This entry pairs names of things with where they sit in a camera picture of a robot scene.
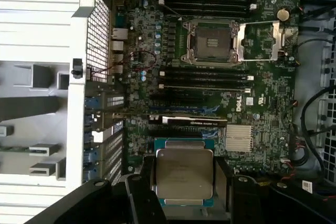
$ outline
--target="silver heatsink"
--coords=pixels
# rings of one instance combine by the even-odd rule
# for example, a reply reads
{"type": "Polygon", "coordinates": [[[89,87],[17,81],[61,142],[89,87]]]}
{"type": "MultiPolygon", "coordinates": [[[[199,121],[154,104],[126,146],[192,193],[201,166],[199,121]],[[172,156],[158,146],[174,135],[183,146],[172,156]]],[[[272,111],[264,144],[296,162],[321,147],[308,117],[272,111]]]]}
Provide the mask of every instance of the silver heatsink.
{"type": "Polygon", "coordinates": [[[252,149],[252,126],[235,124],[226,126],[225,150],[229,152],[251,152],[252,149]]]}

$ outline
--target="capacitor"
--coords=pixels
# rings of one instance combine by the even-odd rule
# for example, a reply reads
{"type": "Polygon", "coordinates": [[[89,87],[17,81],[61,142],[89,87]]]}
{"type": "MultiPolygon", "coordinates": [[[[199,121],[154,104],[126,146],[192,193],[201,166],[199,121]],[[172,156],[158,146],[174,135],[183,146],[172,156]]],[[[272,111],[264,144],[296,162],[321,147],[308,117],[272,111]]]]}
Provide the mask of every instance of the capacitor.
{"type": "Polygon", "coordinates": [[[147,9],[148,8],[148,1],[144,0],[142,6],[143,6],[143,8],[147,9]]]}
{"type": "Polygon", "coordinates": [[[260,114],[257,113],[253,114],[253,119],[256,121],[260,120],[260,114]]]}

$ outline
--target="green circuit board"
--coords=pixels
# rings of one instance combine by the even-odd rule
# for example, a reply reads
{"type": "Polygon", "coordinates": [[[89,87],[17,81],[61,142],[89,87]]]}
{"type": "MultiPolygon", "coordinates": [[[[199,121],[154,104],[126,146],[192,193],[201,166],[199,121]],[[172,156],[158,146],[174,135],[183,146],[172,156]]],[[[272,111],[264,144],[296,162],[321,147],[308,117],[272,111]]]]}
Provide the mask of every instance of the green circuit board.
{"type": "MultiPolygon", "coordinates": [[[[116,15],[117,27],[132,26],[124,49],[125,54],[137,50],[159,51],[155,65],[151,69],[146,69],[145,75],[142,71],[134,70],[136,62],[124,65],[123,74],[120,75],[128,98],[127,108],[124,110],[127,117],[124,172],[138,171],[143,156],[154,154],[154,136],[150,136],[149,132],[158,129],[159,126],[148,124],[149,114],[202,116],[226,119],[228,124],[251,125],[253,127],[251,152],[225,150],[225,129],[177,126],[166,128],[167,130],[217,132],[214,137],[215,155],[226,157],[228,163],[235,169],[284,172],[287,166],[280,162],[280,157],[288,156],[289,136],[281,126],[280,114],[294,96],[295,70],[299,63],[292,53],[297,45],[299,14],[291,11],[299,6],[300,0],[257,0],[258,9],[252,17],[235,19],[238,23],[252,23],[245,31],[244,58],[254,61],[240,62],[228,70],[244,71],[253,76],[250,92],[207,90],[206,88],[178,89],[173,92],[202,98],[202,100],[193,104],[176,102],[165,110],[161,108],[165,106],[162,102],[151,99],[151,95],[160,92],[161,70],[185,68],[210,71],[217,68],[194,66],[181,60],[181,57],[187,53],[189,31],[183,27],[184,21],[174,14],[164,14],[162,9],[155,5],[155,1],[149,0],[148,6],[144,8],[139,4],[141,0],[125,0],[125,10],[116,15]],[[282,8],[289,10],[290,13],[289,19],[285,23],[280,23],[286,38],[283,47],[288,53],[277,61],[263,61],[262,59],[270,57],[274,43],[271,22],[277,20],[277,13],[282,8]],[[218,109],[209,112],[199,108],[218,109]]],[[[192,19],[200,19],[200,17],[194,16],[192,19]]],[[[203,17],[202,20],[206,23],[218,18],[203,17]]],[[[142,61],[144,66],[148,66],[150,61],[153,61],[153,57],[144,57],[142,61]]]]}

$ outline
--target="barcode label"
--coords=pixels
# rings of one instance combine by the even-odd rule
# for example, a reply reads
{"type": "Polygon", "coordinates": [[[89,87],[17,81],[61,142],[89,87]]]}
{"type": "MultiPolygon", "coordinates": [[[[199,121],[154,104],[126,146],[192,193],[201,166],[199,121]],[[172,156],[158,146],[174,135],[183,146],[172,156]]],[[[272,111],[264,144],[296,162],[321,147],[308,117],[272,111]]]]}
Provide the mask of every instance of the barcode label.
{"type": "Polygon", "coordinates": [[[313,183],[303,180],[302,181],[302,189],[306,190],[307,192],[312,194],[313,193],[313,183]]]}

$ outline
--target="cpu socket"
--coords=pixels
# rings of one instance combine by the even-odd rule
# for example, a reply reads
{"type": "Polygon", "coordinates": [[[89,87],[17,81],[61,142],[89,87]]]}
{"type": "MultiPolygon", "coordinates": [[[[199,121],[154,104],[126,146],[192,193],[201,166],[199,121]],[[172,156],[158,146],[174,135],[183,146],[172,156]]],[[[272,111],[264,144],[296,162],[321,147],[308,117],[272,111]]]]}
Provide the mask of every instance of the cpu socket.
{"type": "Polygon", "coordinates": [[[238,62],[236,38],[239,24],[229,20],[194,19],[183,23],[188,30],[183,62],[209,67],[233,67],[238,62]]]}

